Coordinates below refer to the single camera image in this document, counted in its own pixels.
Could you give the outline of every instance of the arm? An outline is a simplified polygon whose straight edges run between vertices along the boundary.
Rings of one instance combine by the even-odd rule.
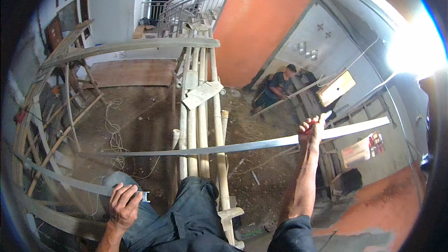
[[[135,192],[137,192],[136,185],[123,187],[123,183],[118,184],[112,191],[109,201],[110,218],[106,224],[104,236],[96,249],[98,252],[118,252],[121,238],[137,220],[138,204],[142,200],[142,193],[139,192],[130,200]]]
[[[269,89],[277,95],[277,97],[279,97],[280,99],[285,99],[287,98],[286,95],[283,94],[282,89],[279,87],[269,87]]]
[[[311,216],[313,213],[319,144],[325,125],[322,116],[320,118],[316,116],[313,120],[316,124],[311,124],[311,119],[308,119],[299,127],[299,142],[304,158],[298,163],[293,180],[285,193],[279,224],[301,215]]]

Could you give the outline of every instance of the metal strip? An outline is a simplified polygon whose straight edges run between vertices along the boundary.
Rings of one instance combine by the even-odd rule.
[[[92,183],[88,183],[88,182],[84,182],[81,180],[76,180],[64,175],[60,175],[54,171],[50,171],[46,168],[43,168],[40,165],[36,165],[35,163],[33,163],[31,161],[30,158],[25,158],[24,156],[14,153],[14,155],[16,157],[18,157],[24,164],[31,166],[32,168],[34,168],[37,171],[42,172],[43,175],[48,176],[54,180],[57,180],[61,183],[64,184],[68,184],[72,187],[84,190],[84,191],[88,191],[91,193],[95,193],[95,194],[100,194],[100,195],[104,195],[104,196],[111,196],[112,195],[112,188],[109,187],[104,187],[104,186],[100,186],[100,185],[96,185],[96,184],[92,184]]]
[[[362,132],[368,129],[372,129],[378,126],[383,126],[389,123],[387,116],[378,119],[359,122],[348,126],[340,126],[324,130],[322,134],[322,140],[334,137],[341,137],[347,134]],[[207,148],[185,149],[185,150],[168,150],[168,151],[146,151],[146,152],[123,152],[120,156],[124,157],[142,157],[142,156],[188,156],[198,154],[215,154],[215,153],[231,153],[239,151],[247,151],[261,148],[270,148],[278,146],[286,146],[292,144],[298,144],[298,135],[287,136],[269,140],[262,140],[256,142],[239,143],[224,146],[215,146]],[[102,156],[102,157],[116,157],[117,153],[83,153],[88,156]]]

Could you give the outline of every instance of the man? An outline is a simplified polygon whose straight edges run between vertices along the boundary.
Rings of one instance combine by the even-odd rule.
[[[316,191],[319,143],[325,125],[323,115],[307,119],[299,127],[302,157],[284,195],[279,226],[269,252],[316,251],[311,237],[310,216]],[[164,216],[150,204],[140,202],[140,187],[123,172],[106,177],[104,186],[115,186],[109,201],[109,221],[99,252],[116,252],[123,238],[129,251],[240,251],[227,243],[221,219],[216,212],[218,190],[209,179],[185,178],[176,200]]]
[[[261,106],[264,109],[280,99],[287,99],[288,95],[291,94],[288,90],[293,82],[291,77],[296,74],[296,71],[296,67],[293,64],[289,64],[284,72],[274,74],[272,79],[267,83],[263,93],[252,105],[252,114],[255,114],[257,107]]]

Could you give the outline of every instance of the wooden door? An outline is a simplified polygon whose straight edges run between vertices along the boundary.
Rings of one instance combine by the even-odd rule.
[[[53,52],[62,39],[64,39],[60,28],[59,15],[56,15],[52,22],[45,28],[45,36],[47,38],[48,47],[50,48],[50,51]]]

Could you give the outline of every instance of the dark t-shirt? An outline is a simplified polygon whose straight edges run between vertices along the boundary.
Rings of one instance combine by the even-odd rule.
[[[266,87],[266,89],[264,89],[264,92],[266,93],[266,95],[267,95],[269,98],[278,100],[279,98],[277,97],[277,95],[274,94],[274,92],[272,92],[272,91],[269,89],[269,87],[280,88],[280,89],[282,89],[283,91],[287,91],[288,88],[291,86],[292,82],[293,82],[293,81],[291,80],[291,78],[289,78],[288,81],[286,81],[286,80],[283,78],[283,72],[277,72],[277,73],[274,74],[274,76],[272,77],[272,80],[270,80],[270,81],[267,83],[267,87]]]
[[[146,252],[192,251],[235,252],[241,251],[213,234],[187,234],[185,238],[145,250]],[[268,252],[315,252],[311,237],[310,217],[306,215],[289,219],[280,224],[272,236]]]

